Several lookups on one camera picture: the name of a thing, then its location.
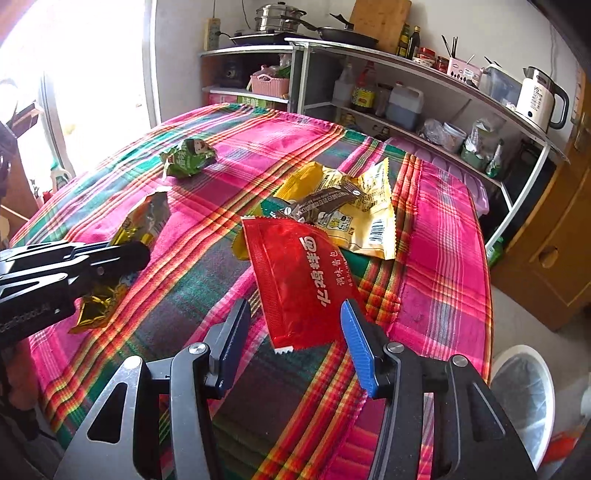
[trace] table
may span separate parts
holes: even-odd
[[[217,149],[190,179],[162,178],[157,154],[183,138]],[[202,340],[233,302],[253,318],[234,388],[210,403],[226,478],[359,478],[369,472],[383,403],[367,401],[342,346],[275,355],[252,267],[231,253],[239,225],[296,168],[315,160],[361,174],[390,158],[395,260],[346,252],[370,319],[420,355],[462,353],[487,378],[492,309],[482,235],[467,188],[413,155],[340,125],[243,105],[218,104],[156,127],[60,190],[15,236],[15,245],[109,239],[157,186],[173,186],[172,215],[152,260],[110,324],[69,335],[75,317],[34,335],[41,406],[63,446],[129,355],[173,356]],[[420,476],[429,475],[432,414],[426,399]],[[171,474],[170,419],[160,434]]]

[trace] pink utensil holder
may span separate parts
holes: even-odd
[[[276,79],[266,74],[255,77],[251,75],[252,93],[282,98],[290,91],[289,79]]]
[[[480,83],[480,76],[482,71],[480,67],[466,63],[459,59],[449,59],[449,65],[447,66],[447,74],[450,77],[459,80],[460,82],[466,83],[467,80],[471,80],[476,87]]]

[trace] electric kettle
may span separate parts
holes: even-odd
[[[548,131],[548,127],[556,130],[564,127],[569,115],[569,96],[566,92],[536,67],[523,69],[523,73],[525,73],[525,80],[521,86],[521,93],[515,111],[526,120],[540,127],[544,132]],[[562,115],[558,122],[550,121],[556,104],[554,95],[562,98],[564,103]]]

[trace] white wall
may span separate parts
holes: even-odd
[[[253,27],[255,11],[268,0],[245,0],[246,14]],[[289,0],[307,11],[306,20],[317,26],[338,27],[329,13],[349,18],[355,0]],[[160,0],[156,9],[156,68],[162,119],[200,105],[197,53],[203,48],[203,24],[212,15],[213,0]],[[217,0],[216,16],[222,31],[232,34],[246,28],[240,0]],[[459,24],[458,18],[470,18]],[[536,66],[550,74],[551,36],[548,20],[527,0],[413,0],[408,23],[421,26],[421,44],[441,55],[447,54],[441,35],[448,41],[459,36],[457,55],[472,63],[486,65],[484,55],[497,61],[515,78],[524,78],[522,68]],[[312,34],[304,27],[300,32]],[[576,85],[577,61],[556,34],[554,80],[568,94],[571,103]],[[222,37],[222,46],[228,46]],[[564,145],[571,123],[550,136]]]

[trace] white bucket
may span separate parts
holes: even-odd
[[[554,384],[548,365],[532,347],[515,345],[494,359],[491,391],[537,470],[554,426]]]

